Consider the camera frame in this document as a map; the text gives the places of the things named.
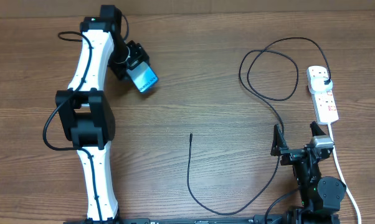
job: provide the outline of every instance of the black cable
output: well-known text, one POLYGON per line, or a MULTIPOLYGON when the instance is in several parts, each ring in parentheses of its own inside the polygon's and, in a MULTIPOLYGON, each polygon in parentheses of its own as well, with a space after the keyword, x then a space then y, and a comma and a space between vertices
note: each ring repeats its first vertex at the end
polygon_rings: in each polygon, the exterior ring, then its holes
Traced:
POLYGON ((268 183, 263 187, 263 189, 253 198, 251 199, 251 201, 249 201, 246 205, 244 205, 241 209, 237 210, 237 211, 234 211, 234 212, 229 212, 229 213, 222 213, 222 212, 217 212, 217 211, 214 211, 208 207, 206 207, 205 205, 203 205, 201 202, 198 201, 198 199, 193 195, 192 193, 192 190, 190 189, 190 185, 189 185, 189 170, 190 170, 190 160, 191 160, 191 154, 192 154, 192 139, 193 139, 193 133, 190 133, 190 140, 189 140, 189 162, 187 162, 187 189, 189 190, 189 193, 190 195, 192 196, 193 200, 195 200, 201 207, 205 208, 206 210, 212 212, 212 213, 215 213, 217 215, 235 215, 241 211, 243 211, 245 208, 247 208, 255 199, 257 199, 257 197, 259 197, 262 192, 264 192, 264 190, 269 186, 269 184, 271 183, 271 181, 273 180, 273 178, 275 177, 276 175, 276 171, 277 171, 277 168, 279 166, 279 160, 280 160, 280 156, 278 157, 277 159, 277 163, 276 163, 276 168, 275 168, 275 171, 273 172, 272 174, 272 177, 270 178, 270 180, 268 181, 268 183))
POLYGON ((293 195, 296 191, 298 191, 299 188, 295 189, 295 190, 292 190, 291 192, 281 196, 280 198, 276 199, 276 201, 274 201, 268 208, 267 212, 265 212, 265 216, 263 217, 263 220, 265 222, 265 224, 268 224, 268 215, 269 215, 269 212, 271 211, 271 209, 273 208, 273 206, 275 206, 277 203, 279 203, 281 200, 293 195))
POLYGON ((48 120, 46 121, 45 123, 45 126, 44 126, 44 130, 42 132, 42 138, 45 142, 45 145, 47 147, 49 147, 50 149, 53 149, 53 150, 56 150, 56 151, 67 151, 67 150, 79 150, 79 151, 83 151, 87 154, 88 158, 89 158, 89 161, 90 161, 90 167, 91 167, 91 170, 92 170, 92 184, 93 184, 93 194, 94 194, 94 197, 95 197, 95 201, 96 201, 96 204, 97 204, 97 207, 98 207, 98 214, 99 214, 99 220, 100 220, 100 223, 103 222, 103 219, 102 219, 102 212, 100 210, 100 204, 99 204, 99 196, 98 196, 98 193, 97 193, 97 189, 96 189, 96 179, 95 179, 95 168, 93 166, 93 159, 92 159, 92 155, 86 150, 86 149, 83 149, 82 147, 63 147, 63 148, 59 148, 59 147, 55 147, 53 145, 51 145, 47 138, 46 138, 46 133, 47 133, 47 130, 48 130, 48 127, 49 127, 49 124, 50 122, 52 121, 53 117, 56 115, 56 113, 59 111, 59 109, 66 103, 69 101, 69 99, 71 99, 82 87, 82 85, 85 83, 85 79, 87 77, 87 74, 88 74, 88 71, 89 71, 89 66, 90 66, 90 62, 92 60, 92 45, 89 41, 89 39, 79 33, 79 32, 75 32, 75 31, 63 31, 63 32, 59 32, 57 34, 57 37, 62 39, 62 40, 67 40, 67 41, 75 41, 75 42, 82 42, 82 40, 80 39, 68 39, 68 38, 64 38, 62 37, 61 35, 63 34, 75 34, 75 35, 79 35, 81 36, 82 38, 84 38, 88 45, 89 45, 89 56, 88 56, 88 62, 87 62, 87 66, 85 68, 85 71, 83 73, 83 76, 81 78, 81 82, 80 84, 78 85, 78 87, 73 91, 73 93, 65 100, 63 101, 59 106, 56 107, 56 109, 52 112, 52 114, 49 116, 48 120))
MULTIPOLYGON (((241 64, 240 64, 240 67, 239 67, 239 80, 240 80, 240 83, 242 84, 242 86, 248 91, 250 92, 251 94, 253 94, 254 96, 258 97, 260 100, 262 100, 263 102, 265 102, 271 109, 272 111, 275 113, 276 117, 278 118, 279 122, 280 122, 280 125, 282 126, 282 134, 284 135, 284 132, 285 132, 285 127, 284 127, 284 123, 283 123, 283 119, 282 117, 280 117, 279 113, 276 111, 276 109, 266 100, 273 100, 273 101, 285 101, 285 100, 288 100, 290 97, 293 96, 295 90, 297 89, 297 86, 298 86, 298 77, 299 77, 299 71, 298 71, 298 66, 297 64, 295 63, 295 61, 283 54, 283 53, 280 53, 280 52, 277 52, 277 51, 274 51, 274 50, 268 50, 268 48, 270 46, 272 46, 273 44, 277 43, 277 42, 280 42, 280 41, 283 41, 283 40, 290 40, 290 39, 303 39, 303 40, 308 40, 310 42, 312 42, 313 44, 315 44, 319 51, 321 52, 325 62, 326 62, 326 66, 327 66, 327 69, 328 69, 328 72, 329 72, 329 79, 327 81, 325 81, 325 84, 329 84, 330 80, 331 80, 331 72, 330 72, 330 68, 329 68, 329 63, 327 62, 327 59, 326 59, 326 56, 325 54, 323 53, 322 49, 320 48, 320 46, 313 40, 311 39, 308 39, 308 38, 305 38, 305 37, 289 37, 289 38, 284 38, 284 39, 280 39, 280 40, 276 40, 274 42, 272 42, 271 44, 269 44, 268 46, 266 46, 266 48, 262 49, 262 50, 251 50, 250 52, 248 52, 241 64), (243 66, 243 63, 245 61, 245 59, 247 58, 247 56, 249 56, 252 52, 259 52, 259 54, 256 56, 256 58, 253 60, 253 62, 251 63, 250 67, 249 67, 249 70, 247 71, 247 83, 249 84, 249 87, 248 88, 243 80, 242 80, 242 75, 241 75, 241 72, 242 72, 242 66, 243 66), (257 90, 255 90, 255 88, 251 85, 251 82, 250 82, 250 79, 249 79, 249 74, 250 74, 250 71, 251 71, 251 68, 253 66, 253 64, 255 63, 255 61, 260 57, 260 55, 262 55, 264 52, 267 52, 267 53, 273 53, 273 54, 277 54, 277 55, 281 55, 287 59, 289 59, 295 66, 295 69, 297 71, 297 79, 296 79, 296 82, 295 82, 295 85, 294 85, 294 89, 293 91, 286 97, 286 98, 282 98, 282 99, 276 99, 276 98, 271 98, 271 97, 267 97, 261 93, 259 93, 257 90)), ((238 211, 235 211, 235 212, 230 212, 230 213, 221 213, 221 212, 217 212, 217 211, 214 211, 210 208, 207 208, 206 206, 204 206, 201 202, 199 202, 195 196, 193 195, 191 189, 190 189, 190 186, 189 186, 189 170, 190 170, 190 161, 191 161, 191 148, 192 148, 192 133, 190 134, 190 143, 189 143, 189 162, 187 164, 187 189, 189 190, 189 193, 190 195, 192 196, 192 198, 203 208, 205 208, 206 210, 212 212, 212 213, 215 213, 215 214, 218 214, 218 215, 235 215, 236 213, 239 213, 241 212, 242 210, 244 210, 245 208, 247 208, 255 199, 257 199, 257 197, 259 197, 259 195, 269 186, 269 184, 271 183, 271 181, 273 180, 273 178, 275 177, 275 174, 277 172, 277 169, 278 169, 278 164, 279 164, 279 161, 280 161, 280 156, 278 157, 278 160, 277 160, 277 164, 276 164, 276 168, 275 168, 275 171, 273 172, 273 175, 271 176, 270 180, 268 181, 268 183, 265 185, 265 187, 251 200, 248 202, 248 204, 246 204, 245 206, 243 206, 241 209, 239 209, 238 211)))
POLYGON ((124 14, 122 14, 122 16, 124 17, 124 20, 125 20, 125 23, 126 23, 126 33, 125 33, 125 37, 123 38, 123 40, 126 41, 126 39, 128 38, 128 36, 130 34, 130 25, 128 23, 128 20, 126 19, 126 16, 124 14))

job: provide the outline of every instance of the cable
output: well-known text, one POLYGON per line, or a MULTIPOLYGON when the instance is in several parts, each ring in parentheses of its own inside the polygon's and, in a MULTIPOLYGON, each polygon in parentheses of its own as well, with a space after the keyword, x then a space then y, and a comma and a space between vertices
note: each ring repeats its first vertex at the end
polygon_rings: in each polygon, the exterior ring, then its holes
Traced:
POLYGON ((276 168, 275 168, 275 171, 273 172, 272 174, 272 177, 270 178, 270 180, 268 181, 268 183, 263 187, 263 189, 253 198, 251 199, 251 201, 249 201, 246 205, 244 205, 241 209, 237 210, 237 211, 234 211, 234 212, 229 212, 229 213, 222 213, 222 212, 217 212, 217 211, 214 211, 208 207, 206 207, 205 205, 203 205, 201 202, 198 201, 198 199, 193 195, 192 193, 192 190, 190 189, 190 185, 189 185, 189 170, 190 170, 190 160, 191 160, 191 154, 192 154, 192 139, 193 139, 193 133, 190 133, 190 140, 189 140, 189 162, 187 162, 187 189, 189 190, 189 193, 190 195, 192 196, 193 200, 195 200, 201 207, 205 208, 206 210, 212 212, 212 213, 215 213, 217 215, 235 215, 241 211, 243 211, 245 208, 247 208, 255 199, 257 199, 257 197, 259 197, 262 192, 264 192, 264 190, 269 186, 269 184, 271 183, 271 181, 273 180, 273 178, 275 177, 276 175, 276 171, 277 171, 277 168, 279 166, 279 161, 280 161, 280 156, 278 157, 277 159, 277 163, 276 163, 276 168))
MULTIPOLYGON (((327 124, 327 128, 329 130, 329 136, 330 136, 331 140, 334 141, 333 131, 331 130, 331 124, 330 123, 327 124)), ((336 152, 336 147, 335 146, 333 146, 333 157, 335 159, 335 163, 336 163, 336 168, 337 168, 337 171, 338 171, 338 175, 339 175, 341 181, 345 185, 347 185, 346 182, 345 182, 345 180, 344 180, 343 173, 341 171, 341 167, 339 166, 339 162, 338 162, 337 152, 336 152)), ((349 190, 348 186, 347 186, 347 194, 348 194, 349 199, 351 199, 351 202, 352 202, 352 204, 353 204, 353 206, 355 208, 356 216, 358 217, 358 224, 362 224, 361 212, 359 211, 359 207, 356 204, 355 199, 352 196, 351 191, 349 190)))
MULTIPOLYGON (((290 40, 290 39, 303 39, 303 40, 308 40, 310 42, 312 42, 313 44, 315 44, 319 51, 321 52, 325 62, 326 62, 326 66, 328 68, 328 72, 329 72, 329 79, 327 81, 325 81, 326 84, 328 84, 331 80, 331 72, 330 72, 330 68, 329 68, 329 63, 327 62, 327 59, 326 59, 326 56, 325 54, 323 53, 322 49, 320 48, 320 46, 313 40, 311 39, 308 39, 308 38, 305 38, 305 37, 289 37, 289 38, 284 38, 284 39, 280 39, 280 40, 276 40, 274 42, 272 42, 271 44, 267 45, 266 48, 262 49, 262 50, 251 50, 250 52, 248 52, 241 64, 240 64, 240 67, 239 67, 239 81, 240 83, 242 84, 242 86, 248 91, 250 92, 251 94, 253 94, 254 96, 258 97, 260 100, 262 100, 264 103, 266 103, 271 109, 272 111, 275 113, 276 117, 278 118, 279 122, 280 122, 280 125, 282 126, 282 134, 284 135, 284 132, 285 132, 285 126, 284 126, 284 123, 283 123, 283 119, 282 117, 280 117, 279 113, 276 111, 276 109, 267 101, 267 100, 273 100, 273 101, 285 101, 285 100, 288 100, 290 97, 293 96, 295 90, 297 89, 297 86, 298 86, 298 77, 299 77, 299 71, 298 71, 298 66, 297 64, 295 63, 295 61, 283 54, 283 53, 280 53, 280 52, 277 52, 277 51, 274 51, 274 50, 268 50, 268 48, 270 46, 272 46, 273 44, 277 43, 277 42, 280 42, 280 41, 283 41, 283 40, 290 40), (256 56, 256 58, 253 60, 253 62, 251 63, 250 67, 249 67, 249 70, 247 71, 247 83, 249 84, 249 87, 247 87, 243 80, 242 80, 242 67, 243 67, 243 63, 245 61, 245 59, 247 58, 247 56, 249 56, 251 53, 253 52, 259 52, 259 54, 256 56), (286 98, 281 98, 281 99, 276 99, 276 98, 271 98, 271 97, 267 97, 261 93, 259 93, 257 90, 255 90, 255 88, 251 85, 251 82, 250 82, 250 79, 249 79, 249 75, 250 75, 250 71, 251 71, 251 68, 253 66, 253 64, 255 63, 255 61, 264 53, 264 52, 267 52, 267 53, 272 53, 272 54, 277 54, 277 55, 280 55, 280 56, 283 56, 287 59, 289 59, 295 66, 295 69, 297 71, 297 79, 296 79, 296 82, 295 82, 295 85, 294 85, 294 89, 293 91, 286 97, 286 98)), ((201 207, 205 208, 206 210, 212 212, 212 213, 215 213, 215 214, 218 214, 218 215, 235 215, 236 213, 239 213, 241 212, 242 210, 244 210, 245 208, 247 208, 257 197, 259 197, 259 195, 269 186, 269 184, 271 183, 271 181, 273 180, 273 178, 275 177, 275 174, 277 172, 277 169, 278 169, 278 163, 280 161, 280 157, 278 157, 278 160, 277 160, 277 164, 276 164, 276 168, 275 168, 275 171, 273 172, 273 175, 271 176, 270 180, 268 181, 268 183, 265 185, 265 187, 248 203, 246 204, 245 206, 243 206, 241 209, 239 209, 238 211, 235 211, 235 212, 230 212, 230 213, 221 213, 221 212, 217 212, 217 211, 214 211, 206 206, 204 206, 201 202, 199 202, 195 196, 193 195, 193 193, 191 192, 191 189, 190 189, 190 186, 189 186, 189 170, 190 170, 190 161, 191 161, 191 147, 192 147, 192 133, 190 135, 190 144, 189 144, 189 162, 187 164, 187 189, 189 190, 189 193, 190 195, 192 196, 193 200, 195 200, 201 207)))
POLYGON ((124 14, 122 14, 122 16, 124 17, 124 20, 125 20, 125 23, 126 23, 126 33, 125 33, 125 37, 123 38, 123 40, 126 41, 126 39, 128 38, 128 36, 130 34, 130 25, 128 23, 128 20, 126 19, 126 16, 124 14))
POLYGON ((276 201, 274 201, 268 208, 267 212, 265 212, 265 215, 263 216, 263 220, 265 222, 265 224, 268 224, 268 215, 269 215, 269 212, 271 211, 271 209, 273 208, 273 206, 275 206, 277 203, 279 203, 281 200, 293 195, 296 191, 298 191, 299 188, 295 189, 295 190, 292 190, 291 192, 281 196, 280 198, 276 199, 276 201))
POLYGON ((45 123, 45 126, 44 126, 44 130, 42 131, 42 138, 45 142, 45 145, 47 147, 49 147, 50 149, 53 149, 53 150, 56 150, 56 151, 68 151, 68 150, 79 150, 79 151, 83 151, 87 154, 88 158, 89 158, 89 161, 90 161, 90 166, 91 166, 91 170, 92 170, 92 184, 93 184, 93 194, 94 194, 94 197, 95 197, 95 201, 96 201, 96 204, 97 204, 97 207, 98 207, 98 214, 99 214, 99 220, 100 220, 100 223, 103 222, 103 219, 102 219, 102 213, 101 213, 101 210, 100 210, 100 204, 99 204, 99 196, 97 194, 97 189, 96 189, 96 179, 95 179, 95 168, 93 166, 93 159, 92 159, 92 155, 86 150, 86 149, 83 149, 82 147, 78 148, 78 147, 63 147, 63 148, 59 148, 59 147, 55 147, 53 145, 51 145, 47 138, 46 138, 46 133, 47 133, 47 130, 48 130, 48 127, 49 127, 49 124, 50 122, 52 121, 53 117, 56 115, 56 113, 59 111, 59 109, 66 103, 69 101, 69 99, 71 99, 76 93, 78 93, 78 91, 81 89, 82 85, 85 83, 85 79, 87 77, 87 74, 88 74, 88 71, 89 71, 89 66, 90 66, 90 62, 91 62, 91 59, 92 59, 92 45, 89 41, 89 39, 83 35, 82 33, 79 33, 79 32, 74 32, 74 31, 63 31, 63 32, 59 32, 57 34, 57 37, 62 39, 62 40, 66 40, 66 41, 74 41, 74 42, 82 42, 82 40, 80 39, 68 39, 68 38, 64 38, 62 37, 61 35, 63 34, 75 34, 75 35, 79 35, 81 36, 82 38, 84 38, 86 40, 86 42, 88 43, 89 45, 89 56, 88 56, 88 62, 87 62, 87 66, 85 68, 85 71, 83 73, 83 76, 81 78, 81 82, 80 84, 78 85, 78 87, 73 91, 73 93, 65 100, 63 101, 61 104, 59 104, 55 110, 53 110, 52 114, 49 116, 48 120, 46 121, 45 123))

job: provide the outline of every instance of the wooden surface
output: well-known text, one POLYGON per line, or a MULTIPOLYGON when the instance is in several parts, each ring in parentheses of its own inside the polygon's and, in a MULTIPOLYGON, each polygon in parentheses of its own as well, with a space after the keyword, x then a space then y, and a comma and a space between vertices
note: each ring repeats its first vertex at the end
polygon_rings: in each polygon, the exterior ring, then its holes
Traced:
MULTIPOLYGON (((80 44, 57 38, 78 30, 81 17, 0 19, 0 223, 61 223, 83 219, 87 196, 76 152, 56 152, 42 141, 42 128, 77 66, 80 44)), ((274 40, 303 36, 325 51, 333 74, 340 120, 333 125, 345 179, 364 223, 375 223, 375 11, 130 16, 130 39, 142 43, 159 83, 141 95, 109 72, 106 94, 116 118, 112 145, 113 187, 122 217, 218 217, 197 205, 186 188, 189 133, 193 132, 191 187, 208 207, 231 212, 268 181, 277 158, 270 156, 270 109, 244 91, 237 79, 242 57, 274 40)), ((305 70, 324 65, 315 46, 301 40, 277 44, 294 58, 300 82, 294 96, 273 103, 285 121, 290 147, 310 140, 315 119, 305 70)), ((264 55, 252 82, 263 94, 287 96, 294 66, 264 55)), ((69 146, 58 117, 50 142, 69 146)), ((333 159, 323 175, 337 177, 333 159)), ((296 187, 292 168, 235 217, 265 213, 296 187)), ((299 196, 272 213, 298 205, 299 196)), ((355 223, 349 198, 339 212, 355 223)))
POLYGON ((102 4, 126 15, 375 10, 375 0, 0 0, 0 18, 94 16, 102 4))

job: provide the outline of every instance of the power plug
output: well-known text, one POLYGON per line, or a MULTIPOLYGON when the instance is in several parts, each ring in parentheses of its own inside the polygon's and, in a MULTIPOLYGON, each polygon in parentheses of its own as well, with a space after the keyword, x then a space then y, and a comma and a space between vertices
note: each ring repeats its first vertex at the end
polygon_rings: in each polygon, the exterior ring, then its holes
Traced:
POLYGON ((318 124, 331 124, 337 121, 337 107, 331 91, 333 82, 325 84, 329 77, 327 69, 322 66, 310 66, 306 70, 306 75, 318 124))

